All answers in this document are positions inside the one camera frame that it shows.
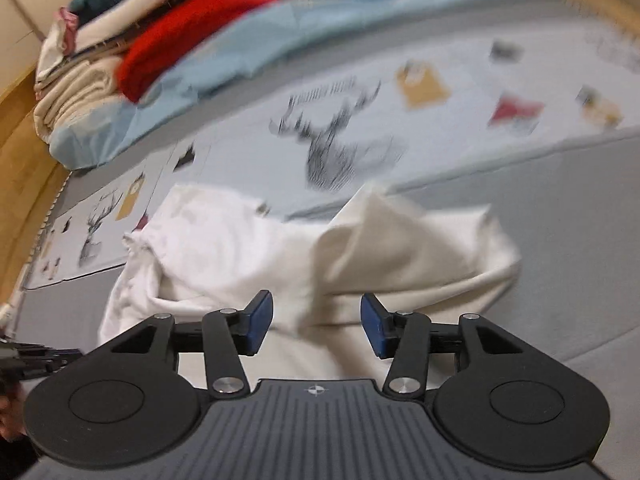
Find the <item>left hand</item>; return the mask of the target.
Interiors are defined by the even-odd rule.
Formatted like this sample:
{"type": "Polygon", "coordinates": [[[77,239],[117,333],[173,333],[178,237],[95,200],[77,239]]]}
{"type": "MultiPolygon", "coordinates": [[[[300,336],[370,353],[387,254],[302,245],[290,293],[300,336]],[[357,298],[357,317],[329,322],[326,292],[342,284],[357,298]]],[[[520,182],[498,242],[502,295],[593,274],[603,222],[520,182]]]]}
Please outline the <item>left hand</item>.
{"type": "Polygon", "coordinates": [[[20,382],[4,387],[0,396],[0,434],[6,441],[12,441],[26,434],[23,408],[25,390],[20,382]]]}

